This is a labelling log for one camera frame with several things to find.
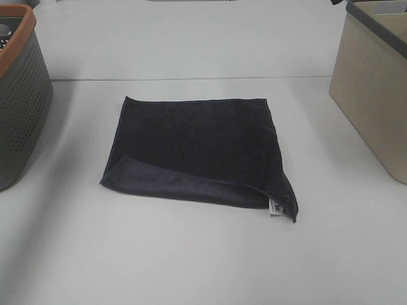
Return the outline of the grey basket with orange rim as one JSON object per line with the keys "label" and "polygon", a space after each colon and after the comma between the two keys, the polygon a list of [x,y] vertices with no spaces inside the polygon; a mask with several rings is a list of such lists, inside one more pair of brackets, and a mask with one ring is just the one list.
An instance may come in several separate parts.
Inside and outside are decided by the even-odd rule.
{"label": "grey basket with orange rim", "polygon": [[35,26],[30,6],[1,5],[1,189],[21,176],[53,97]]}

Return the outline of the dark navy towel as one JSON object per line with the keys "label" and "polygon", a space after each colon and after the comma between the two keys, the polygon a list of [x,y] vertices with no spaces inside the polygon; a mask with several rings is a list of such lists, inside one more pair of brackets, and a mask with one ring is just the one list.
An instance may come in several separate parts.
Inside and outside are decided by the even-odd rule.
{"label": "dark navy towel", "polygon": [[298,214],[264,98],[126,98],[100,183],[125,194],[239,208],[274,202],[291,219]]}

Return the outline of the beige storage box grey rim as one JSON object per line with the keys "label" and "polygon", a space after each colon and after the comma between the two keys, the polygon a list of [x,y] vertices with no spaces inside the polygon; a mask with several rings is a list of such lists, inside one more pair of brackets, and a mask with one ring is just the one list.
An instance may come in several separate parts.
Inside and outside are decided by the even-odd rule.
{"label": "beige storage box grey rim", "polygon": [[406,1],[348,1],[329,93],[406,183]]}

